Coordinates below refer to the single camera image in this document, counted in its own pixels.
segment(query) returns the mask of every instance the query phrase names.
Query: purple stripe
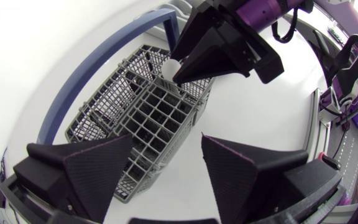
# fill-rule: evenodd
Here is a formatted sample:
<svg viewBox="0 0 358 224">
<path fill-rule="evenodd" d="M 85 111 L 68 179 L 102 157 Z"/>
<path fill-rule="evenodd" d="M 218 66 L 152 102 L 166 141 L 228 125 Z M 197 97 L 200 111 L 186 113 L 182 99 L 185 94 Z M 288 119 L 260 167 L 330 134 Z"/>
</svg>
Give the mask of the purple stripe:
<svg viewBox="0 0 358 224">
<path fill-rule="evenodd" d="M 245 160 L 247 160 L 248 162 L 252 163 L 253 166 L 256 166 L 255 162 L 254 162 L 252 159 L 250 159 L 250 158 L 244 156 L 243 154 L 238 153 L 238 152 L 236 152 L 235 150 L 233 150 L 233 149 L 231 149 L 231 148 L 229 148 L 229 147 L 227 147 L 227 146 L 221 144 L 220 142 L 216 141 L 216 140 L 213 139 L 212 137 L 206 136 L 206 135 L 204 135 L 203 133 L 202 133 L 202 135 L 203 135 L 203 137 L 206 137 L 207 139 L 211 140 L 212 142 L 216 143 L 217 145 L 219 145 L 219 146 L 221 146 L 221 147 L 227 149 L 229 152 L 231 152 L 231 153 L 233 153 L 233 154 L 235 154 L 235 155 L 241 157 L 242 159 L 245 159 Z"/>
<path fill-rule="evenodd" d="M 79 151 L 79 152 L 74 152 L 73 154 L 70 154 L 70 155 L 64 157 L 64 158 L 63 158 L 63 162 L 65 162 L 66 159 L 68 159 L 68 158 L 70 158 L 70 157 L 79 155 L 79 154 L 84 153 L 84 152 L 91 151 L 91 150 L 96 149 L 97 147 L 100 147 L 100 146 L 105 146 L 105 145 L 110 144 L 110 143 L 112 143 L 112 142 L 114 142 L 114 141 L 120 140 L 120 139 L 122 139 L 122 138 L 124 138 L 124 137 L 126 137 L 126 136 L 128 136 L 128 135 L 130 135 L 130 134 L 126 134 L 126 135 L 124 135 L 124 136 L 115 138 L 115 139 L 113 139 L 113 140 L 111 140 L 111 141 L 105 142 L 105 143 L 103 143 L 103 144 L 95 145 L 95 146 L 93 146 L 93 147 L 91 147 L 91 148 L 84 149 L 84 150 L 81 150 L 81 151 Z"/>
</svg>

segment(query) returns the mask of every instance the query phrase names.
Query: wire grid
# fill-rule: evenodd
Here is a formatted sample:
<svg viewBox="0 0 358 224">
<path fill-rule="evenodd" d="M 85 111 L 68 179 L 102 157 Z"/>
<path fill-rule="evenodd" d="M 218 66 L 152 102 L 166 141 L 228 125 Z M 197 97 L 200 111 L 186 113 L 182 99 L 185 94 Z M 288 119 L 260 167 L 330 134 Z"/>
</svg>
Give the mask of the wire grid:
<svg viewBox="0 0 358 224">
<path fill-rule="evenodd" d="M 169 51 L 143 45 L 124 61 L 124 67 L 152 81 L 161 72 L 161 66 L 168 59 Z"/>
<path fill-rule="evenodd" d="M 119 200 L 128 201 L 136 193 L 151 187 L 152 179 L 147 174 L 154 165 L 160 164 L 162 155 L 164 158 L 171 156 L 180 147 L 177 142 L 190 132 L 192 110 L 193 105 L 154 83 L 125 115 L 114 134 L 131 133 L 134 148 L 133 157 L 129 158 L 116 189 Z M 179 131 L 182 125 L 189 126 L 185 129 L 186 134 Z"/>
<path fill-rule="evenodd" d="M 106 131 L 93 116 L 92 110 L 85 105 L 66 131 L 68 142 L 81 142 L 103 139 L 108 136 Z"/>
<path fill-rule="evenodd" d="M 151 187 L 155 171 L 189 134 L 200 99 L 208 99 L 211 79 L 179 88 L 160 78 L 168 56 L 167 50 L 143 45 L 119 64 L 66 131 L 69 142 L 132 133 L 134 147 L 115 193 L 122 202 Z"/>
</svg>

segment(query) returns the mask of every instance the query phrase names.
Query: black cable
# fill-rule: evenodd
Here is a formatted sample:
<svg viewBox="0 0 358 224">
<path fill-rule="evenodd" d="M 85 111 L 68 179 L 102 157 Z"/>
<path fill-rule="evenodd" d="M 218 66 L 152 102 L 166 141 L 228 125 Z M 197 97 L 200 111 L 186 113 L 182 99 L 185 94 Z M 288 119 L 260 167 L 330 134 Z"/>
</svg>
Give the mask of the black cable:
<svg viewBox="0 0 358 224">
<path fill-rule="evenodd" d="M 345 123 L 345 124 L 347 125 L 347 117 L 348 117 L 347 106 L 346 106 L 346 109 L 345 109 L 345 110 L 346 110 L 346 123 Z M 345 137 L 345 134 L 347 133 L 347 131 L 348 131 L 349 129 L 346 129 L 346 130 L 343 132 L 343 135 L 342 135 L 341 141 L 339 142 L 338 148 L 336 149 L 336 152 L 335 152 L 335 154 L 333 155 L 333 159 L 335 158 L 336 154 L 338 153 L 339 149 L 341 148 L 343 138 Z"/>
<path fill-rule="evenodd" d="M 273 32 L 274 39 L 276 39 L 277 41 L 283 44 L 288 43 L 292 39 L 293 34 L 295 33 L 297 21 L 298 21 L 298 7 L 293 9 L 293 17 L 291 21 L 290 30 L 287 32 L 287 34 L 285 34 L 283 38 L 281 38 L 280 35 L 278 34 L 278 22 L 276 21 L 272 24 L 272 32 Z"/>
<path fill-rule="evenodd" d="M 323 105 L 323 99 L 321 99 L 321 101 L 320 101 L 320 106 L 323 107 L 323 109 L 326 110 L 326 111 L 328 111 L 328 113 L 330 113 L 330 114 L 333 114 L 333 115 L 335 115 L 335 116 L 342 116 L 342 114 L 337 113 L 337 112 L 333 112 L 332 110 L 330 110 L 330 109 L 328 109 L 327 107 L 325 107 L 325 106 Z"/>
<path fill-rule="evenodd" d="M 4 154 L 2 155 L 2 159 L 1 159 L 1 170 L 0 170 L 0 178 L 1 178 L 1 182 L 3 182 L 6 179 L 6 175 L 5 175 L 5 153 L 7 151 L 7 148 L 5 148 Z"/>
<path fill-rule="evenodd" d="M 13 208 L 12 208 L 12 210 L 13 210 L 13 213 L 15 213 L 16 223 L 17 223 L 17 224 L 20 224 L 19 218 L 17 217 L 16 211 L 15 211 Z"/>
</svg>

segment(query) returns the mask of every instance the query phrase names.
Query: white object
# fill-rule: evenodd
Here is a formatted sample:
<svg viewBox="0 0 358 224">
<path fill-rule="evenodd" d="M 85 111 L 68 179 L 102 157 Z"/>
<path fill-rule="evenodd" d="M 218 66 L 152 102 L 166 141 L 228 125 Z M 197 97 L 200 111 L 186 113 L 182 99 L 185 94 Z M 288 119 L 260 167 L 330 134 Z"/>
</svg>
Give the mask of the white object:
<svg viewBox="0 0 358 224">
<path fill-rule="evenodd" d="M 161 73 L 166 81 L 173 82 L 173 77 L 179 71 L 181 65 L 175 59 L 168 59 L 162 64 Z"/>
</svg>

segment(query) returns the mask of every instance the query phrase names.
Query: white table surface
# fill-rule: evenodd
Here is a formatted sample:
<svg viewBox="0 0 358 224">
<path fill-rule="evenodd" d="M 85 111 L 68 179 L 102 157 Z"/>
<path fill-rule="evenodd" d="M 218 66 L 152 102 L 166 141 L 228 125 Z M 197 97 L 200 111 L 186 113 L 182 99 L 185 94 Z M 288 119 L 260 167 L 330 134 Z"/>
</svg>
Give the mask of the white table surface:
<svg viewBox="0 0 358 224">
<path fill-rule="evenodd" d="M 17 123 L 9 138 L 6 155 L 8 175 L 13 174 L 12 167 L 27 156 L 25 146 L 36 141 L 49 105 L 71 72 L 118 27 L 151 8 L 149 2 L 128 7 L 107 19 L 67 50 L 48 73 L 37 77 L 40 85 L 28 91 L 22 99 L 28 100 L 27 105 L 16 119 Z M 284 19 L 280 19 L 279 23 L 279 33 L 285 33 L 289 24 Z M 300 34 L 295 33 L 289 44 L 276 42 L 270 29 L 262 31 L 261 36 L 281 56 L 285 73 L 268 85 L 264 85 L 255 72 L 251 72 L 250 78 L 240 74 L 218 77 L 203 116 L 153 187 L 134 197 L 128 204 L 113 199 L 105 223 L 126 223 L 131 217 L 161 220 L 219 219 L 202 160 L 201 132 L 278 151 L 302 149 L 309 119 L 310 94 L 316 88 L 326 89 L 323 71 Z M 91 96 L 122 58 L 142 43 L 167 48 L 166 42 L 144 34 L 113 56 L 75 100 L 59 129 L 55 144 L 67 142 L 64 130 L 82 102 Z M 8 139 L 8 136 L 0 135 L 0 139 Z"/>
</svg>

